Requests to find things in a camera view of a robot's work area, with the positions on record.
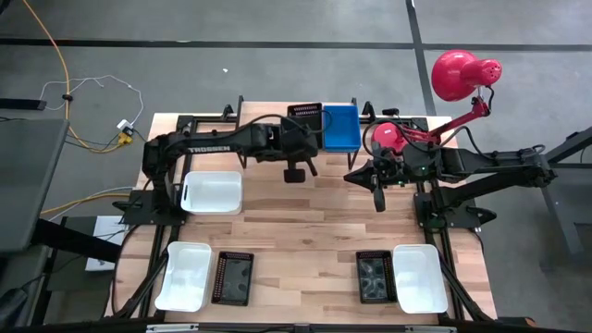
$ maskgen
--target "black tray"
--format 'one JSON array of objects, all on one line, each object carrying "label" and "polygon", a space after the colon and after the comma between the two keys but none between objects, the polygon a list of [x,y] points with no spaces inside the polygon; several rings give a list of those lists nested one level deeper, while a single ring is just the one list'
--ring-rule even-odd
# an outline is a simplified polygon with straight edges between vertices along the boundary
[{"label": "black tray", "polygon": [[[289,105],[288,117],[300,125],[308,125],[311,130],[320,130],[323,126],[323,104],[310,103],[305,105]],[[316,145],[323,149],[323,133],[316,134]]]},{"label": "black tray", "polygon": [[390,251],[363,251],[355,253],[360,302],[396,302],[397,291]]},{"label": "black tray", "polygon": [[249,304],[253,259],[252,253],[220,253],[212,303],[239,306]]}]

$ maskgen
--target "white plastic bin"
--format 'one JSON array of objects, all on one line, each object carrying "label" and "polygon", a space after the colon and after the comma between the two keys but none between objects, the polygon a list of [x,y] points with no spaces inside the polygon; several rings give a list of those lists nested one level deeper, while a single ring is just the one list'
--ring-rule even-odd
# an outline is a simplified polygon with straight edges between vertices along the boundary
[{"label": "white plastic bin", "polygon": [[448,310],[438,250],[430,244],[398,245],[392,254],[401,309],[407,314]]},{"label": "white plastic bin", "polygon": [[242,175],[192,171],[185,176],[181,208],[196,215],[236,215],[242,208]]},{"label": "white plastic bin", "polygon": [[173,241],[167,249],[165,280],[154,306],[159,310],[196,312],[206,303],[212,248],[203,243]]}]

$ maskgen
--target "wooden tabletop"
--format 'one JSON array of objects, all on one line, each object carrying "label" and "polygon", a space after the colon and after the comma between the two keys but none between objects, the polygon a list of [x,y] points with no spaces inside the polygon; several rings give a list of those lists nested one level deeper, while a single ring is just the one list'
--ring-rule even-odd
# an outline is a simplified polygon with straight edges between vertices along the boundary
[{"label": "wooden tabletop", "polygon": [[[264,114],[286,114],[298,103],[244,102],[240,123]],[[175,130],[179,114],[155,114],[150,139]],[[269,118],[263,122],[273,123]],[[449,117],[428,117],[430,128]],[[203,124],[198,131],[234,130],[234,124]],[[449,145],[456,146],[456,141]],[[399,244],[424,243],[413,211],[414,186],[385,191],[387,210],[375,211],[370,191],[347,183],[346,154],[319,153],[314,158],[318,177],[306,169],[306,181],[283,181],[285,163],[257,164],[250,158],[245,170],[236,154],[192,157],[192,170],[235,170],[243,175],[242,212],[236,216],[191,216],[181,228],[180,241],[208,243],[217,253],[254,253],[253,284],[246,307],[208,304],[197,313],[167,312],[174,322],[317,323],[317,324],[435,324],[434,314],[406,314],[397,303],[361,304],[355,252],[392,250]],[[353,169],[368,159],[360,150]],[[178,163],[178,172],[182,161]],[[141,173],[137,187],[146,178]],[[117,309],[136,290],[146,274],[154,226],[136,230],[126,245],[117,271]],[[451,229],[457,275],[483,310],[496,316],[485,261],[475,235]],[[159,279],[153,298],[160,292]]]}]

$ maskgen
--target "blue box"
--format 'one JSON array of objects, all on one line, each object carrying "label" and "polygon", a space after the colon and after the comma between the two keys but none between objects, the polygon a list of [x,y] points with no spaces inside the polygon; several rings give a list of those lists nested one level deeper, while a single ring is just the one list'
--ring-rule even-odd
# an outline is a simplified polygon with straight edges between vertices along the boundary
[{"label": "blue box", "polygon": [[329,125],[324,132],[325,150],[329,153],[357,152],[362,146],[358,106],[325,105],[325,111],[323,126]]}]

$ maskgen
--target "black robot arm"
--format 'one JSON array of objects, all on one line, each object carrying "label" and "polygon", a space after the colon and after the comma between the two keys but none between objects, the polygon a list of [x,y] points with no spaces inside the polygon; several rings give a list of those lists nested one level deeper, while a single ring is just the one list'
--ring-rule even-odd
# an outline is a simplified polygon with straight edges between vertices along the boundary
[{"label": "black robot arm", "polygon": [[388,185],[434,180],[456,183],[474,174],[494,174],[457,188],[432,191],[434,210],[438,212],[511,186],[544,187],[556,177],[536,147],[483,154],[415,142],[406,145],[401,155],[395,155],[373,142],[372,153],[373,159],[344,179],[370,190],[378,212],[385,210],[383,187]]},{"label": "black robot arm", "polygon": [[234,131],[206,133],[171,132],[160,135],[144,145],[142,172],[153,183],[153,209],[157,214],[176,207],[167,184],[167,172],[179,157],[188,154],[237,153],[254,157],[257,162],[286,161],[284,179],[303,182],[304,170],[296,163],[305,162],[316,176],[312,157],[318,149],[314,132],[282,117],[281,123],[249,123]]}]

